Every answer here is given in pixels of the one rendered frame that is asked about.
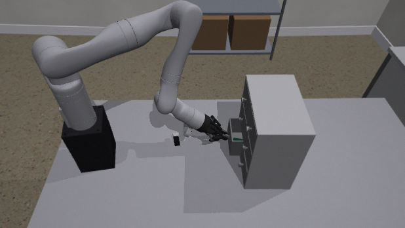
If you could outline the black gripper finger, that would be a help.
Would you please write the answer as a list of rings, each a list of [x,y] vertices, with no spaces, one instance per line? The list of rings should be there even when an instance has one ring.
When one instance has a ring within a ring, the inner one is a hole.
[[[221,124],[216,120],[216,118],[213,115],[210,116],[210,119],[212,120],[210,122],[210,124],[216,126],[216,129],[218,129],[219,132],[221,132],[222,134],[225,134],[225,135],[227,134],[228,135],[228,132],[226,132],[225,130],[222,129]]]
[[[225,134],[222,134],[221,132],[219,132],[219,130],[214,128],[214,126],[211,126],[211,129],[216,131],[216,133],[213,134],[213,135],[208,133],[208,135],[210,137],[210,139],[209,139],[210,142],[215,142],[215,141],[218,141],[220,139],[223,139],[223,140],[228,140],[229,139],[228,136],[226,136]]]

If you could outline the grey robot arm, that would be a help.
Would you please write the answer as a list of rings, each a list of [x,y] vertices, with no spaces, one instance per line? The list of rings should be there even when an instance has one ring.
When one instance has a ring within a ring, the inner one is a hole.
[[[178,28],[178,39],[164,63],[161,89],[155,94],[154,102],[160,113],[171,113],[183,122],[183,134],[188,138],[192,129],[203,125],[205,114],[177,98],[178,85],[202,22],[203,12],[198,6],[179,0],[114,22],[89,42],[76,47],[68,48],[55,36],[42,36],[33,43],[31,53],[60,106],[58,110],[67,127],[86,130],[96,123],[97,117],[79,71],[140,48],[160,32]]]

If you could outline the grey chest of drawers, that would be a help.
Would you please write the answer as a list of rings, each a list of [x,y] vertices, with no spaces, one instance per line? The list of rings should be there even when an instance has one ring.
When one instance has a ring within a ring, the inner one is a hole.
[[[257,137],[244,189],[290,189],[316,133],[294,75],[246,75]]]

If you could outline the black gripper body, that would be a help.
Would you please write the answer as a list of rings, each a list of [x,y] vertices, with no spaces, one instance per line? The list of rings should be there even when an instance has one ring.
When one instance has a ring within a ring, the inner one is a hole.
[[[211,135],[215,134],[216,131],[211,129],[211,126],[214,126],[214,125],[210,124],[211,121],[212,120],[210,119],[210,117],[205,114],[205,120],[204,120],[202,126],[199,129],[197,129],[197,131],[204,132],[206,135],[208,135],[208,133]],[[216,128],[216,126],[214,126],[214,128]]]

